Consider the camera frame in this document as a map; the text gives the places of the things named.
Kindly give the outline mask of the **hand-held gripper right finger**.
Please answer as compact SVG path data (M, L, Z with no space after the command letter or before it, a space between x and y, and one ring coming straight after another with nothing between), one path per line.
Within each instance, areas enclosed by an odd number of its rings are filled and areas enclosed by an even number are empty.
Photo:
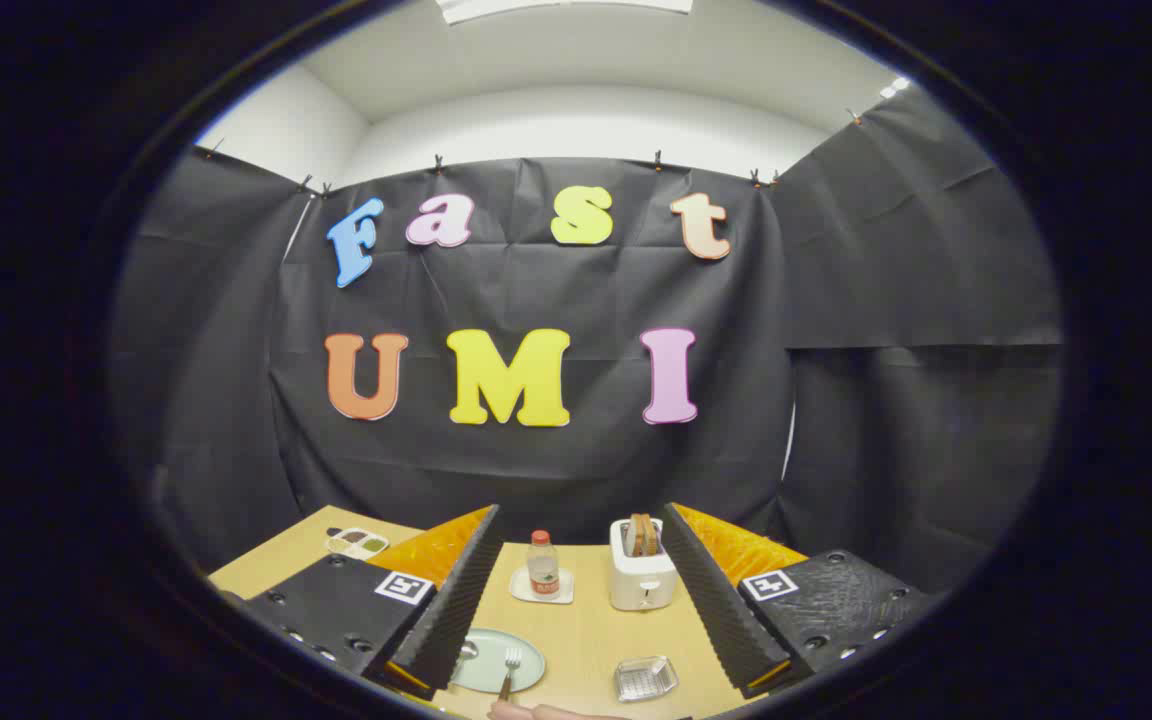
M852 664L931 601L850 551L808 558L681 503L660 520L664 550L746 698Z

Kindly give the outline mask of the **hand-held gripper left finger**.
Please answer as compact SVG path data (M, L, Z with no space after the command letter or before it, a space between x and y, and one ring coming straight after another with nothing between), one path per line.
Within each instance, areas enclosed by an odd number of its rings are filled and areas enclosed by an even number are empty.
M499 515L420 530L326 506L223 564L221 589L316 669L430 702L502 550Z

